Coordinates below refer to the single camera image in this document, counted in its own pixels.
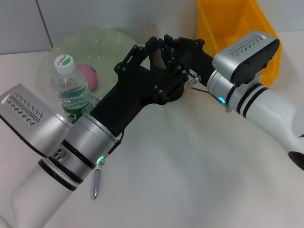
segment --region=blue led light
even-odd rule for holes
[[[219,99],[218,99],[222,104],[224,104],[225,103],[225,100],[222,98],[222,97],[219,97]]]

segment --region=green led light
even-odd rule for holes
[[[100,158],[98,158],[98,160],[97,160],[97,162],[96,162],[96,164],[98,165],[99,164],[99,162],[102,160],[104,158],[104,156],[101,156]]]

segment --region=white table surface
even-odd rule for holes
[[[281,75],[270,87],[304,108],[304,32],[278,34]],[[48,52],[0,56],[0,94],[35,85]],[[0,121],[0,214],[12,225],[9,197],[40,157]],[[302,228],[304,172],[270,136],[211,96],[185,91],[149,105],[125,129],[90,199],[91,175],[46,228]]]

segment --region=black stripe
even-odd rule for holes
[[[38,161],[38,164],[41,166],[41,168],[45,172],[47,172],[52,178],[57,180],[60,184],[65,186],[67,189],[69,189],[71,191],[75,191],[77,189],[77,187],[71,185],[66,180],[64,180],[62,177],[60,177],[57,173],[55,173],[42,159],[40,159],[40,161]]]
[[[6,123],[6,125],[27,145],[29,146],[33,151],[35,151],[37,154],[39,154],[41,157],[46,158],[47,156],[45,154],[43,154],[42,152],[40,152],[39,150],[37,150],[34,146],[32,146],[32,144],[30,144],[25,138],[23,138],[23,136],[12,126],[9,124],[9,122],[6,121],[6,119],[3,118],[2,115],[0,115],[0,119],[3,120],[4,123]]]
[[[95,164],[88,160],[81,152],[79,152],[74,146],[72,146],[67,140],[63,140],[61,143],[69,151],[71,151],[77,158],[79,158],[84,164],[86,164],[91,169],[95,168]]]
[[[227,94],[227,97],[226,97],[226,105],[229,105],[229,100],[230,100],[230,98],[231,98],[231,96],[232,96],[232,94],[233,94],[233,92],[235,91],[236,88],[237,88],[236,86],[233,86],[233,87],[230,89],[229,93]]]
[[[256,88],[258,88],[259,86],[261,86],[262,84],[261,83],[257,83],[255,85],[253,85],[252,87],[250,87],[245,93],[244,95],[242,96],[242,98],[240,99],[239,103],[238,103],[238,106],[237,106],[237,113],[240,114],[240,111],[241,111],[241,107],[244,103],[244,101],[246,100],[246,98],[252,93],[252,91],[254,91]]]
[[[249,109],[249,107],[252,105],[252,103],[255,101],[255,99],[261,95],[262,92],[264,92],[265,90],[268,90],[267,87],[263,87],[261,88],[259,91],[257,91],[256,94],[254,94],[252,96],[252,98],[250,98],[250,100],[248,101],[248,103],[246,104],[245,108],[244,108],[244,111],[243,111],[243,117],[246,118],[246,114],[247,114],[247,111]]]
[[[50,161],[54,163],[63,173],[65,173],[69,178],[71,178],[73,181],[77,182],[78,184],[81,184],[84,180],[78,177],[76,174],[74,174],[71,170],[66,168],[63,164],[58,162],[52,157],[49,157]]]

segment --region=green label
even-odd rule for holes
[[[75,108],[75,109],[71,109],[71,108],[64,108],[63,110],[66,113],[66,117],[67,120],[74,124],[76,123],[76,121],[85,113],[89,113],[90,111],[92,111],[93,109],[93,105],[91,103],[87,103],[86,106],[81,107],[81,108]]]

